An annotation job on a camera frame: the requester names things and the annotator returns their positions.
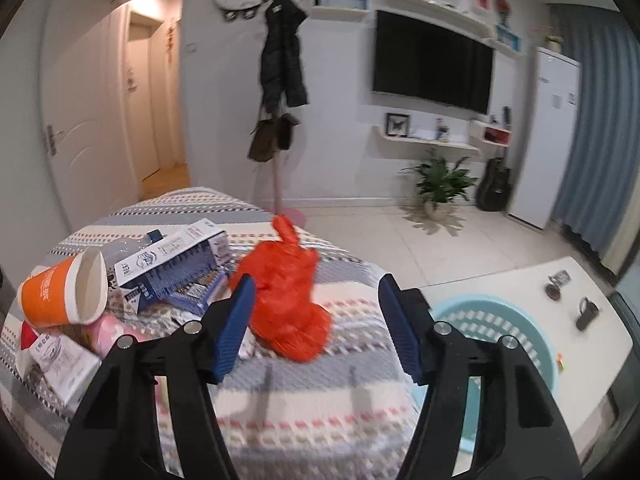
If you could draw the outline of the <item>white blue milk carton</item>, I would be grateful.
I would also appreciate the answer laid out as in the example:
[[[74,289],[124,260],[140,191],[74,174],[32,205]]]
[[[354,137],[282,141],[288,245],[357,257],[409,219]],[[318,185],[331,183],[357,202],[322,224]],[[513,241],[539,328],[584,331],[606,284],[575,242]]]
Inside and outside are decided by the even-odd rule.
[[[123,258],[114,271],[132,310],[164,302],[202,316],[227,283],[230,261],[227,232],[201,219]]]

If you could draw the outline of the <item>red plastic bag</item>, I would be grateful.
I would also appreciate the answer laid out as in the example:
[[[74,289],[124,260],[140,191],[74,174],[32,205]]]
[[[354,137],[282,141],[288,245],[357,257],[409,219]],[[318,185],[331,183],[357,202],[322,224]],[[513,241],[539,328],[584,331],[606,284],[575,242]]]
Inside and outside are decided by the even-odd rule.
[[[319,254],[300,244],[294,224],[275,216],[271,225],[277,240],[262,240],[240,259],[230,286],[243,275],[255,282],[256,298],[250,330],[278,356],[295,362],[315,359],[331,330],[329,312],[312,301]]]

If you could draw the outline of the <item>white room door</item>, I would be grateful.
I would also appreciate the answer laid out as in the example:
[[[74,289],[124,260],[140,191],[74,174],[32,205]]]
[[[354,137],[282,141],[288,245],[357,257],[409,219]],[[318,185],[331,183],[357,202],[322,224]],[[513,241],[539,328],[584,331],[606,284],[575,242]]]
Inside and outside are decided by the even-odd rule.
[[[40,101],[52,179],[71,231],[134,203],[110,0],[51,0]]]

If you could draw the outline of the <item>colourful puzzle cube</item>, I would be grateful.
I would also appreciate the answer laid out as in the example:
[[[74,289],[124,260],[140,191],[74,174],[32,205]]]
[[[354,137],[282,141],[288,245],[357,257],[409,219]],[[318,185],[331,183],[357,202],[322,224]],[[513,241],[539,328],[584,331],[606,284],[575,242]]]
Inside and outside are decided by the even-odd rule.
[[[563,373],[565,370],[565,364],[564,364],[564,359],[561,353],[556,354],[555,363],[556,363],[556,368],[558,369],[558,372]]]

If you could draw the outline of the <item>white printed paper packet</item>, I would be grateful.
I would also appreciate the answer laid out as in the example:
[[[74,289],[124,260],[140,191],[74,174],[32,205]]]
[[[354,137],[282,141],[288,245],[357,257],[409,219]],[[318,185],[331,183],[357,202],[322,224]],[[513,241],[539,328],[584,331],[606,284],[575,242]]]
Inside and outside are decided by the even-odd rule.
[[[29,353],[64,408],[76,411],[101,365],[100,358],[57,330],[40,334]]]

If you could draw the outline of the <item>pink snack wrapper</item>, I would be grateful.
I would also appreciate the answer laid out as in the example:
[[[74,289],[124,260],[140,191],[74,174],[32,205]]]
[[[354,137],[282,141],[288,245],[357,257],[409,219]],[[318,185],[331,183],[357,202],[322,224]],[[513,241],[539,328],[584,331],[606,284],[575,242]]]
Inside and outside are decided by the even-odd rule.
[[[133,336],[137,341],[145,341],[146,339],[137,330],[120,322],[110,314],[101,315],[96,322],[82,328],[82,336],[84,336],[88,347],[101,359],[108,355],[112,345],[122,335]]]

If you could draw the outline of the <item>light blue plastic basket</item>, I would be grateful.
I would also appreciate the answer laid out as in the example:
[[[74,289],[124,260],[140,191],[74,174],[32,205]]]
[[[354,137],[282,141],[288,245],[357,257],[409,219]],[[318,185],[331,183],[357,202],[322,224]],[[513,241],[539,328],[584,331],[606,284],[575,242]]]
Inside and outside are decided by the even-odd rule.
[[[559,372],[555,364],[555,351],[539,326],[524,311],[494,296],[458,295],[439,301],[430,307],[435,321],[445,321],[462,335],[481,341],[497,342],[511,335],[523,346],[542,380],[555,396]],[[459,451],[471,454],[475,448],[480,421],[480,376],[469,379],[466,408]],[[414,409],[420,412],[427,386],[413,385],[411,395]]]

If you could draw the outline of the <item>black mug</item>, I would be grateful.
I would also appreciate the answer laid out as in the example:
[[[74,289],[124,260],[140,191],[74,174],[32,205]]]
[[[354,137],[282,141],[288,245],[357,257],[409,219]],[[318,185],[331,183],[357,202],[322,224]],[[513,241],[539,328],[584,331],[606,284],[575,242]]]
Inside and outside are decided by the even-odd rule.
[[[579,316],[575,322],[576,328],[584,332],[589,325],[599,316],[599,307],[588,297],[582,298],[579,304]]]

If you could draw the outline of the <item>white coffee table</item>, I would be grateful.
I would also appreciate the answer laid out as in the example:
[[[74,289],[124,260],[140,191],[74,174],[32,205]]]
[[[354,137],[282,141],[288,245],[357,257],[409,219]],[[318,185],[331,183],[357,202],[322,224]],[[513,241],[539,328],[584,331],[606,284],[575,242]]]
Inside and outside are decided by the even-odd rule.
[[[561,289],[560,301],[551,300],[544,286],[551,275],[567,270],[572,279]],[[573,258],[488,274],[479,278],[426,286],[422,289],[433,306],[458,295],[488,295],[514,304],[530,316],[564,359],[555,400],[581,458],[607,448],[610,437],[626,420],[639,396],[639,364],[634,340],[605,292]],[[588,297],[599,316],[580,332],[575,322],[579,304]]]

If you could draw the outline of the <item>orange white paper cup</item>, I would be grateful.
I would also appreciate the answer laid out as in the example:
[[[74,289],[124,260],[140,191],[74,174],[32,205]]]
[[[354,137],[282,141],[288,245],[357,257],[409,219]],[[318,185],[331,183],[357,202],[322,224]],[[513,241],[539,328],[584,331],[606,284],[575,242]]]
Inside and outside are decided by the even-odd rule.
[[[25,280],[17,303],[33,328],[89,325],[103,314],[107,293],[103,255],[91,247]]]

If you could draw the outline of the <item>phone stand on coaster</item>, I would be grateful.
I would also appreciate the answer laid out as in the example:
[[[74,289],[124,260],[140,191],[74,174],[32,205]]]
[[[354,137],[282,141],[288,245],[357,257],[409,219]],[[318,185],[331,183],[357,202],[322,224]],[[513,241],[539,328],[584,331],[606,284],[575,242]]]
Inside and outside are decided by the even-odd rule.
[[[572,279],[567,270],[561,270],[550,276],[548,283],[544,286],[544,292],[553,301],[560,301],[562,297],[561,289]]]

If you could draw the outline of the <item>striped woven sofa cover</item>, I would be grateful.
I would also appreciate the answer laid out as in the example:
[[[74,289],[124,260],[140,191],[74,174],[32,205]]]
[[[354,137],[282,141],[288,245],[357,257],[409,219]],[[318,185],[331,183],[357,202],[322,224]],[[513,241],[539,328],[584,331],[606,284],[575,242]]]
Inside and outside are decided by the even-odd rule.
[[[204,218],[226,230],[233,260],[277,236],[262,208],[211,188],[184,188],[84,226],[56,244],[44,264]],[[381,271],[309,232],[300,231],[299,240],[318,254],[311,298],[331,315],[331,333],[307,363],[252,342],[210,388],[233,465],[243,479],[394,478],[416,415],[410,379],[378,306]]]

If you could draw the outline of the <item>blue curtain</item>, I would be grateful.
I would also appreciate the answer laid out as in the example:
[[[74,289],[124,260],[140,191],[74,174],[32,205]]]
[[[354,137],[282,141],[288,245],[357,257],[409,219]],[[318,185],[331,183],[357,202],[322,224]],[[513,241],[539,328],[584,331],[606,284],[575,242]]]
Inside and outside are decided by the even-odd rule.
[[[623,220],[639,170],[639,40],[623,15],[554,4],[563,53],[582,74],[570,159],[552,217],[602,257]]]

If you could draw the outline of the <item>black acoustic guitar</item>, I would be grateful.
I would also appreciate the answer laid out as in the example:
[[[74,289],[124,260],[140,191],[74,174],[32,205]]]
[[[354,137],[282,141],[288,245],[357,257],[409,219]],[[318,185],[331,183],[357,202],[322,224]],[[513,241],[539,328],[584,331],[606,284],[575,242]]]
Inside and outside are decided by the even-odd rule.
[[[484,211],[502,211],[511,193],[510,169],[503,157],[488,160],[475,192],[475,205]]]

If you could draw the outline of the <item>green potted plant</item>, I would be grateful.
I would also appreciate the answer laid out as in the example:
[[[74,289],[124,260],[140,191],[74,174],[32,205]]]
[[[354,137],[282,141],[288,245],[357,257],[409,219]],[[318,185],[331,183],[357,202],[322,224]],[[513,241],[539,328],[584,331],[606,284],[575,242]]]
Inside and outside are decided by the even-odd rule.
[[[439,222],[450,216],[456,200],[469,203],[469,189],[476,183],[466,166],[469,156],[450,164],[445,156],[430,151],[425,162],[404,169],[416,177],[416,192],[427,218]]]

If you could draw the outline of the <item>pink coat rack stand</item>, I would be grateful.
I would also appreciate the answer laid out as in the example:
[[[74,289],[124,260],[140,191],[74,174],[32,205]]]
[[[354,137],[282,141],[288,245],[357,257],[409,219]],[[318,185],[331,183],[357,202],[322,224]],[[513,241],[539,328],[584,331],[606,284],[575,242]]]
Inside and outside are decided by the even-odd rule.
[[[276,127],[276,133],[273,137],[273,152],[270,159],[272,168],[272,184],[273,184],[273,207],[275,214],[288,218],[294,226],[303,228],[306,224],[304,214],[295,208],[286,208],[283,203],[283,186],[282,186],[282,167],[280,153],[288,151],[293,143],[294,128],[299,125],[297,118],[291,114],[282,115],[277,110],[271,114],[271,119]]]

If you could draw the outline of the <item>white refrigerator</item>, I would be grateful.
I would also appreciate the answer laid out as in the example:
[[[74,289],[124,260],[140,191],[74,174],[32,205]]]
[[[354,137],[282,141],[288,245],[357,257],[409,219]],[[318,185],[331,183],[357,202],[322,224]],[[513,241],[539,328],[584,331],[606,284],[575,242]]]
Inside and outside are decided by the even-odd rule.
[[[506,213],[537,230],[548,226],[574,141],[580,63],[538,47],[523,157]]]

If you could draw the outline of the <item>brown hanging bag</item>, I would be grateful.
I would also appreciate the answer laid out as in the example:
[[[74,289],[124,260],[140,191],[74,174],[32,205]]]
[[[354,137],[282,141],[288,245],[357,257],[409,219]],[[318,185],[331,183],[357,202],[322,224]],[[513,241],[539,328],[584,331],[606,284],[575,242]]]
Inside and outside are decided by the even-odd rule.
[[[258,121],[250,134],[252,142],[247,157],[253,162],[269,162],[278,147],[278,118],[274,118],[262,107]]]

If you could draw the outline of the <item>framed butterfly picture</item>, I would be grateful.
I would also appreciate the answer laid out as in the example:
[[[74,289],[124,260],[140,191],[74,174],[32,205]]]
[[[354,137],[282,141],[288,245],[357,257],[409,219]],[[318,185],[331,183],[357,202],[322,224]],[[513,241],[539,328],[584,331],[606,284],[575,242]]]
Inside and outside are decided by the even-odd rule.
[[[385,116],[385,135],[405,138],[410,132],[410,116],[406,114],[387,113]]]

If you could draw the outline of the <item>black hanging jacket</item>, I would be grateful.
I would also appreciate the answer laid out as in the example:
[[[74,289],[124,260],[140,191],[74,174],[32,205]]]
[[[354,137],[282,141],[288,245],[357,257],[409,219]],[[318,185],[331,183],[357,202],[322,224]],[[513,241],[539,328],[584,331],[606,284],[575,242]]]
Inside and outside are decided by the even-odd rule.
[[[300,60],[298,29],[307,14],[293,0],[272,0],[265,12],[267,37],[260,56],[262,107],[276,112],[285,97],[288,107],[308,103]]]

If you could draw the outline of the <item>blue white box shelf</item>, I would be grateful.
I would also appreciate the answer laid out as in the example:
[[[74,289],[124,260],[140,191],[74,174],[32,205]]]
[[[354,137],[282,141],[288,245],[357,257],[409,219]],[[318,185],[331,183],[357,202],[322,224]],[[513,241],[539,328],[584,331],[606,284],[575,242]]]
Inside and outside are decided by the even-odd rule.
[[[310,14],[320,20],[360,21],[370,12],[370,0],[311,0]]]

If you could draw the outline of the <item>white lower wall shelf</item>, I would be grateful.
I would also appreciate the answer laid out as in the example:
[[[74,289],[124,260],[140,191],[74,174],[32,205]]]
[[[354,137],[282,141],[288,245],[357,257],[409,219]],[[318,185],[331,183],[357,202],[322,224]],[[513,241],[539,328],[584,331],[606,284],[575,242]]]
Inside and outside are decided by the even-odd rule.
[[[442,143],[440,141],[435,141],[435,140],[424,140],[424,139],[414,138],[413,136],[388,136],[384,132],[384,130],[379,126],[373,126],[372,132],[376,136],[379,136],[381,139],[386,140],[388,142],[421,144],[425,146],[430,146],[431,148],[446,148],[446,150],[457,150],[459,152],[469,153],[471,156],[478,156],[480,154],[480,150],[470,144],[457,143],[457,142]]]

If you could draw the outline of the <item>white wall shelf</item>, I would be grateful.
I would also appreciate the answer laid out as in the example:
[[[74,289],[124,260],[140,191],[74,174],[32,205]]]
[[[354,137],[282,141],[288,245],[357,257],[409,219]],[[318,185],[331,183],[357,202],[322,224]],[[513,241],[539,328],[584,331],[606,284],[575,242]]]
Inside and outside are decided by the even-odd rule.
[[[510,44],[506,44],[498,38],[498,26],[489,24],[474,18],[469,11],[460,11],[446,6],[446,4],[433,1],[433,0],[397,0],[403,3],[410,4],[410,6],[417,6],[421,9],[423,14],[427,14],[432,18],[437,18],[449,25],[454,25],[464,29],[466,32],[470,32],[472,35],[477,36],[492,47],[510,58],[517,58],[522,51],[522,42],[519,36],[515,37],[515,41]]]
[[[459,152],[469,153],[471,156],[478,156],[480,154],[480,150],[470,144],[457,143],[457,142],[442,143],[440,141],[435,141],[435,140],[424,140],[424,139],[414,138],[413,136],[388,136],[384,132],[384,130],[379,126],[373,126],[372,132],[376,136],[379,136],[381,139],[386,140],[388,142],[421,144],[425,146],[430,146],[431,148],[446,148],[446,150],[457,150]]]

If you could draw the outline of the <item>black wall television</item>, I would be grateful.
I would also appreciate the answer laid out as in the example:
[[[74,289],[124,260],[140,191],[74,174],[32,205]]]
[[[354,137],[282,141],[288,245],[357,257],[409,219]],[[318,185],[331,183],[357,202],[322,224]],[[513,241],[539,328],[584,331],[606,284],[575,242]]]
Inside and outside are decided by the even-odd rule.
[[[488,111],[493,48],[451,29],[376,12],[372,90]]]

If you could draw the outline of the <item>white upper wall shelf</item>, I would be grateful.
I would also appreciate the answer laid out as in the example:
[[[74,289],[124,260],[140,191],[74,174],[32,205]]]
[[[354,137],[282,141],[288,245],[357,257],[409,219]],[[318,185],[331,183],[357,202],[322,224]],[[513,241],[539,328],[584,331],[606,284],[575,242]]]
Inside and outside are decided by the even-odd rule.
[[[437,18],[449,25],[454,25],[464,29],[466,32],[470,32],[472,35],[477,36],[492,47],[510,58],[517,58],[522,51],[522,42],[519,36],[515,37],[515,41],[510,44],[506,44],[498,38],[498,26],[489,24],[474,18],[469,11],[460,11],[446,6],[446,4],[433,1],[433,0],[397,0],[403,3],[410,4],[410,6],[417,6],[421,9],[423,14],[427,14],[432,18]]]

